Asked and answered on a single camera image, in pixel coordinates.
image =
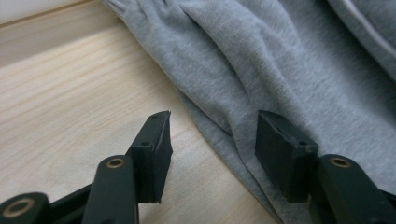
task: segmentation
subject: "light wood surface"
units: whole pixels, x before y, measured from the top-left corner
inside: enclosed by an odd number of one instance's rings
[[[124,154],[153,113],[171,110],[162,204],[141,223],[275,223],[201,136],[161,68],[98,2],[0,28],[0,202],[53,202]]]

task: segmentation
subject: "wood grain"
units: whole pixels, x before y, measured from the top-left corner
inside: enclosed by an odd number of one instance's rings
[[[196,129],[162,72],[98,2],[0,29],[0,202],[53,202],[124,154],[146,118],[171,110],[174,148],[162,204],[141,223],[275,223]]]

